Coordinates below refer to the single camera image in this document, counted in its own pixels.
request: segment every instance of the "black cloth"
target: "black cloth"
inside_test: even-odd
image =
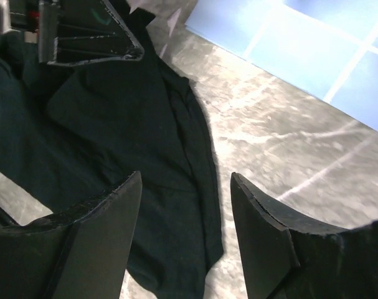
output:
[[[39,65],[22,34],[0,36],[0,172],[59,212],[140,171],[128,271],[158,298],[202,298],[223,254],[209,129],[141,14],[125,21],[145,48],[140,62]]]

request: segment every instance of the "marble table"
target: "marble table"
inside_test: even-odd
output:
[[[132,0],[158,17],[148,30],[160,56],[203,104],[219,166],[224,258],[205,298],[247,298],[230,203],[232,172],[269,195],[330,224],[378,219],[378,133],[343,112],[186,31],[195,0]],[[51,213],[0,174],[0,205],[22,225]],[[124,299],[154,296],[128,274]]]

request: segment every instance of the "marble surface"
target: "marble surface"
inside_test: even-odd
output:
[[[212,130],[225,256],[207,277],[205,298],[247,297],[230,203],[232,172],[331,224],[353,228],[378,219],[378,133],[186,31],[194,0],[131,3],[158,16],[148,27],[155,48],[192,80]],[[0,205],[21,224],[50,213],[2,174]],[[155,297],[126,274],[121,298]]]

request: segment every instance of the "black fabric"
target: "black fabric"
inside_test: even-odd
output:
[[[21,34],[0,37],[0,172],[58,212],[141,171],[128,271],[158,298],[202,298],[223,254],[209,130],[141,15],[126,17],[141,62],[43,66]]]

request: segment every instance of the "blue mat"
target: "blue mat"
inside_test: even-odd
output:
[[[186,26],[378,131],[378,0],[199,0]]]

